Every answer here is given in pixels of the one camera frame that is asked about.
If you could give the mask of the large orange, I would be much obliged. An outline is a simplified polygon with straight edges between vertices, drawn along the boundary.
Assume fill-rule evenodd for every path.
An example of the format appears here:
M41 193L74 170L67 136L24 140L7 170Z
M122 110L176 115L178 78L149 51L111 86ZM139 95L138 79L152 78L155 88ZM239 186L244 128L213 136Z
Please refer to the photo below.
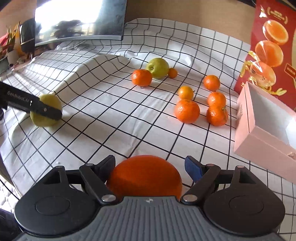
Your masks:
M182 178L168 161L152 155L128 158L111 172L107 187L118 197L174 196L180 199Z

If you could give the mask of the mandarin pair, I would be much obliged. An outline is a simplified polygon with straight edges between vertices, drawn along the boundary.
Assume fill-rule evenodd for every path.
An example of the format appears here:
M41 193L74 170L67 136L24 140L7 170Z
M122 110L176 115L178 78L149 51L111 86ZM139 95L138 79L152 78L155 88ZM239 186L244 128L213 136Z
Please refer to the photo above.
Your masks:
M223 126L227 123L228 112L226 107L212 105L208 108L206 113L208 123L213 126Z
M226 105L226 97L221 92L212 92L207 98L208 106L220 106L224 107Z

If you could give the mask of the large front mandarin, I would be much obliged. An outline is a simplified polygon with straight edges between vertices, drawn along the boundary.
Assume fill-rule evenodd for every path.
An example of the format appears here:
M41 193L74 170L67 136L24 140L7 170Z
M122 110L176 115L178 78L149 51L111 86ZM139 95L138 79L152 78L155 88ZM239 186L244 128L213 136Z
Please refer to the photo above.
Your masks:
M175 105L174 114L180 122L192 124L198 119L200 108L198 104L192 100L181 99Z

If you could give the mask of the yellowish mandarin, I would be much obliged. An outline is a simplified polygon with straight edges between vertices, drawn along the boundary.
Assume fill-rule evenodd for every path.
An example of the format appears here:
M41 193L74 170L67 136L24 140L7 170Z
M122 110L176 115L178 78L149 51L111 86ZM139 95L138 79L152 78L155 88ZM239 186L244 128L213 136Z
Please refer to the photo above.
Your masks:
M189 86L182 86L178 90L178 96L179 96L179 99L181 100L183 99L191 100L194 96L194 90L192 90L191 87Z

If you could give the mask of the small mandarin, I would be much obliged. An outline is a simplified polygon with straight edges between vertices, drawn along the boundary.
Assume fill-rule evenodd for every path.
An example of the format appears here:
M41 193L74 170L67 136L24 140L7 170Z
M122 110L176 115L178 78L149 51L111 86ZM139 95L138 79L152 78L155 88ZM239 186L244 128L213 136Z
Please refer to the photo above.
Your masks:
M178 75L178 72L175 68L170 68L169 71L168 71L168 77L171 78L171 79L174 79L176 78Z

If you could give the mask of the red plant decoration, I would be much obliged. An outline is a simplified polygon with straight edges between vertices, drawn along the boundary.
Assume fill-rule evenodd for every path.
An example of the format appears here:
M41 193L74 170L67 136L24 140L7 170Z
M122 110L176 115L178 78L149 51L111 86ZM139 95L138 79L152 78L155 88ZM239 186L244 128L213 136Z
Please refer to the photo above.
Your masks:
M17 33L19 32L20 22L14 29L7 28L5 35L1 37L1 59L7 57L9 64L15 65L19 59L18 52L14 49Z

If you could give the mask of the dark object behind case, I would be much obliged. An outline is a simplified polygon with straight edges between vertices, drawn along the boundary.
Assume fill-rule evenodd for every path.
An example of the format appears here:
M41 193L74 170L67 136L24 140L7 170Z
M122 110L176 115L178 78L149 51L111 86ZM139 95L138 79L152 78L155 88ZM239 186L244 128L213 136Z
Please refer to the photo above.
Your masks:
M35 19L24 21L20 26L21 50L28 54L34 51L35 47Z

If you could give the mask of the pink cardboard box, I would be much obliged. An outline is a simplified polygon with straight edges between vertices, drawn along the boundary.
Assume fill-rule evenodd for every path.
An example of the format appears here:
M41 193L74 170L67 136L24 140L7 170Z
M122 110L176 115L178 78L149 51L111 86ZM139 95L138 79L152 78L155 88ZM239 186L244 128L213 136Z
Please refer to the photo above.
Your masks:
M237 104L234 153L295 183L295 111L249 82Z

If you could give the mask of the glass computer case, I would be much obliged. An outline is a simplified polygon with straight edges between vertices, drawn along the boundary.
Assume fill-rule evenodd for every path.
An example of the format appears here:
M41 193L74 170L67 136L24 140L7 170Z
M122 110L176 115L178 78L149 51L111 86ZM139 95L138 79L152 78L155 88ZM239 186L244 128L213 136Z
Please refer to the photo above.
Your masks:
M72 40L121 40L127 1L37 1L35 46Z

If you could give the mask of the white checkered tablecloth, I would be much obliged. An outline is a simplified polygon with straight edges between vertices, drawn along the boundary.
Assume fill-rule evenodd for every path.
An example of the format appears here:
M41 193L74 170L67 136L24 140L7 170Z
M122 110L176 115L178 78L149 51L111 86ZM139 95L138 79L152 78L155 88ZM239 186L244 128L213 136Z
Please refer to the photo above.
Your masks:
M53 167L78 169L107 155L117 162L136 155L168 160L180 173L183 190L192 186L184 160L188 155L222 169L246 166L284 203L279 229L295 240L295 185L234 154L237 98L234 91L250 46L222 33L161 19L136 19L125 25L122 41L63 42L1 81L33 95L52 93L62 103L63 118L49 128L37 127L30 116L8 108L1 121L1 158L12 182L1 180L1 208L14 210L18 199ZM134 85L133 71L163 58L176 78ZM203 80L215 75L220 88L208 90ZM178 90L189 86L200 108L192 124L180 122L175 105ZM226 97L227 123L208 123L207 98Z

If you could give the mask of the far right mandarin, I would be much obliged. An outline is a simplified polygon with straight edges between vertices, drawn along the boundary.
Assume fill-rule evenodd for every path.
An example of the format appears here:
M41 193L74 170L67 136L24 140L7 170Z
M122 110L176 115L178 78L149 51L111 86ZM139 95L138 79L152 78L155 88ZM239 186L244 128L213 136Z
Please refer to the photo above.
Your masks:
M220 80L215 75L208 75L203 80L204 86L210 91L216 91L220 88Z

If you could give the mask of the mandarin beside green apple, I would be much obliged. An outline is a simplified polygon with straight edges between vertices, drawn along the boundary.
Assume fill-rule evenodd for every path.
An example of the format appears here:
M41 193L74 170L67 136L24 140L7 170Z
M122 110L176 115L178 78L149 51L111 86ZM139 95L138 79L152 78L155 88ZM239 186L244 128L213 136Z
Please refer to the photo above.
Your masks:
M148 70L138 69L133 71L131 80L134 85L146 87L152 82L152 74Z

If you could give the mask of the green apple on cloth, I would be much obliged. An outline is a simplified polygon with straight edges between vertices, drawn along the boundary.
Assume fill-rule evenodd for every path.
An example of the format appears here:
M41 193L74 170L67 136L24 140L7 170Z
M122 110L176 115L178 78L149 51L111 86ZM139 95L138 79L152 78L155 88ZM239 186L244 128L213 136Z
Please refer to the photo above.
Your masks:
M146 66L146 70L148 70L155 79L166 77L169 69L169 64L163 58L154 58L150 60Z

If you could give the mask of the red snack bag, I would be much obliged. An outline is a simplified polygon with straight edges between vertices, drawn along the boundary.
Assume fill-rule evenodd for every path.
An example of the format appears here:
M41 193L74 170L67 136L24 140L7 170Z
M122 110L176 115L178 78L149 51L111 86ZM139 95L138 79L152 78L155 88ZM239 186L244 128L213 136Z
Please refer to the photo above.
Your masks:
M246 82L295 110L295 9L283 1L257 1L250 50L234 90Z

